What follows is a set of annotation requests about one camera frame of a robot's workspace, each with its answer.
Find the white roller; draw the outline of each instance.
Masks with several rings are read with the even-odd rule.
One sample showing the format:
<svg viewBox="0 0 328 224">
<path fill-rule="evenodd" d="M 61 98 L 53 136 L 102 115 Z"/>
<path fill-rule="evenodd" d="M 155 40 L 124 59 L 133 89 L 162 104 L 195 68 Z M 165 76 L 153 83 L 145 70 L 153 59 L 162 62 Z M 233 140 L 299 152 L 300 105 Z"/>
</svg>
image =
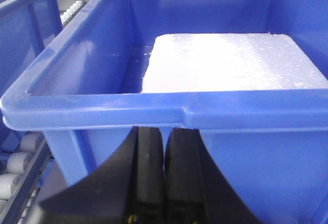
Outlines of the white roller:
<svg viewBox="0 0 328 224">
<path fill-rule="evenodd" d="M 20 151 L 34 153 L 42 139 L 42 134 L 26 134 L 20 142 Z"/>
<path fill-rule="evenodd" d="M 32 154 L 29 152 L 17 152 L 11 154 L 7 162 L 8 173 L 23 174 L 31 159 Z"/>
<path fill-rule="evenodd" d="M 70 18 L 72 18 L 76 12 L 84 5 L 83 1 L 76 1 L 70 8 L 68 8 L 61 16 L 61 23 L 66 23 Z"/>
<path fill-rule="evenodd" d="M 2 213 L 6 205 L 7 205 L 7 200 L 0 199 L 0 214 Z"/>
<path fill-rule="evenodd" d="M 21 176 L 19 174 L 0 175 L 0 199 L 8 200 L 15 191 Z"/>
</svg>

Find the blue crate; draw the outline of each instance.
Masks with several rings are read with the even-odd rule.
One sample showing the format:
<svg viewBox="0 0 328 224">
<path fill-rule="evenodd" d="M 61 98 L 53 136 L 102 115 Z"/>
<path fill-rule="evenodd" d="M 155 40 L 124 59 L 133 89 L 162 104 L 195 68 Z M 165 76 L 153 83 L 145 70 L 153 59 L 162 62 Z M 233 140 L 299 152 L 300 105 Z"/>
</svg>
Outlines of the blue crate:
<svg viewBox="0 0 328 224">
<path fill-rule="evenodd" d="M 56 0 L 0 0 L 0 96 L 62 29 Z M 22 133 L 0 121 L 1 151 L 14 151 Z"/>
<path fill-rule="evenodd" d="M 69 185 L 132 125 L 197 128 L 263 223 L 328 219 L 328 90 L 140 94 L 156 36 L 284 33 L 328 76 L 328 0 L 90 0 L 2 98 L 6 125 L 42 130 Z"/>
</svg>

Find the screw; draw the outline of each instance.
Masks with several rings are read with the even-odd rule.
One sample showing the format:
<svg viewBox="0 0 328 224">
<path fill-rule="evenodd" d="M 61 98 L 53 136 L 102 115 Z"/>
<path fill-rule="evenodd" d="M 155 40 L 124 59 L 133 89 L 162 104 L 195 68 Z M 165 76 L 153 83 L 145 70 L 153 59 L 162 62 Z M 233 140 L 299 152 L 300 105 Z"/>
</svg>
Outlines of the screw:
<svg viewBox="0 0 328 224">
<path fill-rule="evenodd" d="M 128 224 L 134 224 L 137 223 L 138 216 L 137 215 L 130 215 L 128 218 Z"/>
</svg>

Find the roller conveyor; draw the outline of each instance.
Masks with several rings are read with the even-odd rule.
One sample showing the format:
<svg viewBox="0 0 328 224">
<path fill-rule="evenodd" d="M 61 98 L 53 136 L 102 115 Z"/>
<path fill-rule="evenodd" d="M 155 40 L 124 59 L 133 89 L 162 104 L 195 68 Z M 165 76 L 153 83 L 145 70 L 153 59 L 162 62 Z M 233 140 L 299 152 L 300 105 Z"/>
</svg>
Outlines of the roller conveyor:
<svg viewBox="0 0 328 224">
<path fill-rule="evenodd" d="M 13 153 L 1 154 L 0 223 L 24 223 L 42 185 L 41 175 L 52 163 L 51 153 L 42 133 L 30 132 Z"/>
<path fill-rule="evenodd" d="M 89 0 L 57 0 L 60 20 L 65 27 Z"/>
</svg>

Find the white foam block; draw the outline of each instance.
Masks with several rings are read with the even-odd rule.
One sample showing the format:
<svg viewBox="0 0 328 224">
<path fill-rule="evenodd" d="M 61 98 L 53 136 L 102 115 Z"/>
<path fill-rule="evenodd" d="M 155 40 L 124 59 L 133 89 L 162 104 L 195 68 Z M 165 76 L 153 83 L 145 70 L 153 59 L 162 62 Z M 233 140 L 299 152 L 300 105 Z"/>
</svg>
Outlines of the white foam block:
<svg viewBox="0 0 328 224">
<path fill-rule="evenodd" d="M 166 34 L 156 38 L 143 93 L 319 89 L 328 81 L 284 34 Z"/>
</svg>

